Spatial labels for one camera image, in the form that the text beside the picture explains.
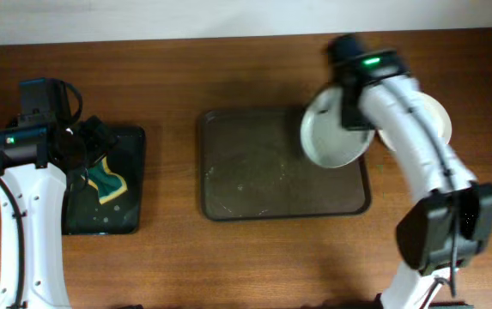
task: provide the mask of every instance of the yellow trim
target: yellow trim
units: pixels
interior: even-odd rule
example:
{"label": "yellow trim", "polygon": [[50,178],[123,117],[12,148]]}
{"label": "yellow trim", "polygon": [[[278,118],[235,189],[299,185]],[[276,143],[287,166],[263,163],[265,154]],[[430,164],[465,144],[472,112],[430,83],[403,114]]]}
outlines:
{"label": "yellow trim", "polygon": [[[123,177],[121,177],[120,175],[112,172],[110,170],[110,168],[108,168],[108,162],[106,162],[106,157],[104,159],[102,159],[102,169],[105,171],[105,173],[107,173],[108,175],[112,175],[112,176],[116,176],[118,177],[118,179],[121,181],[122,183],[122,186],[119,187],[119,189],[117,189],[116,191],[110,193],[109,195],[105,196],[105,197],[101,197],[99,198],[99,202],[100,204],[102,205],[103,203],[106,203],[106,202],[110,202],[112,201],[114,198],[116,197],[119,197],[120,195],[122,195],[124,192],[127,191],[127,183],[125,182],[125,179]],[[99,191],[99,187],[97,186],[97,184],[93,181],[91,181],[91,179],[88,179],[88,185],[91,185],[92,187],[94,187],[97,191]]]}

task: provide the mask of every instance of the wall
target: wall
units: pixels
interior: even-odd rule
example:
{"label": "wall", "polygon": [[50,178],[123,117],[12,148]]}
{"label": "wall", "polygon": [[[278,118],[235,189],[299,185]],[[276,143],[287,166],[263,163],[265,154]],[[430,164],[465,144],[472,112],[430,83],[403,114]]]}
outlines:
{"label": "wall", "polygon": [[0,0],[0,45],[492,27],[492,0]]}

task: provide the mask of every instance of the wooden table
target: wooden table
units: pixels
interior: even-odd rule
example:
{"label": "wooden table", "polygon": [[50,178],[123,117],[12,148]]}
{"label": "wooden table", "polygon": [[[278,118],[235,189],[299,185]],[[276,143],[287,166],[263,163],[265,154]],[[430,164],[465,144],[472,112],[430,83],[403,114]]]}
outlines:
{"label": "wooden table", "polygon": [[[371,300],[390,284],[400,261],[394,228],[412,205],[379,141],[367,152],[374,200],[364,215],[214,223],[198,207],[198,116],[307,103],[328,80],[322,51],[334,36],[0,46],[0,129],[20,110],[18,81],[49,76],[80,88],[84,117],[146,130],[138,233],[64,237],[73,307],[291,308]],[[402,52],[448,110],[459,157],[492,182],[492,29],[361,37]],[[492,307],[492,240],[460,272],[459,298]]]}

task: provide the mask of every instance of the green light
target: green light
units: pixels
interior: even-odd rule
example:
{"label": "green light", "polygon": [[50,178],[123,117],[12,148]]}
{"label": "green light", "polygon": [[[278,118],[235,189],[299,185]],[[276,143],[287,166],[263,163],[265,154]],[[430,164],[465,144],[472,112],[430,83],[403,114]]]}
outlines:
{"label": "green light", "polygon": [[364,65],[374,65],[378,64],[381,61],[381,58],[370,58],[364,60]]}

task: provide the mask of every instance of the white plate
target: white plate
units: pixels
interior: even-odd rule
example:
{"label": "white plate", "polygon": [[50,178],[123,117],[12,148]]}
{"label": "white plate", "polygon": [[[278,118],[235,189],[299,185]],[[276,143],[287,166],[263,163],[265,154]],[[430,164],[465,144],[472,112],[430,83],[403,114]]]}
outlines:
{"label": "white plate", "polygon": [[321,92],[307,108],[301,122],[301,146],[310,161],[325,167],[342,167],[362,155],[375,131],[351,131],[341,126],[338,87]]}
{"label": "white plate", "polygon": [[[433,119],[433,125],[436,128],[438,136],[442,138],[444,143],[448,144],[452,139],[452,121],[446,112],[444,106],[432,96],[424,93],[419,93],[423,98],[423,107]],[[383,130],[377,130],[383,143],[392,151],[394,147],[389,139],[389,136]]]}

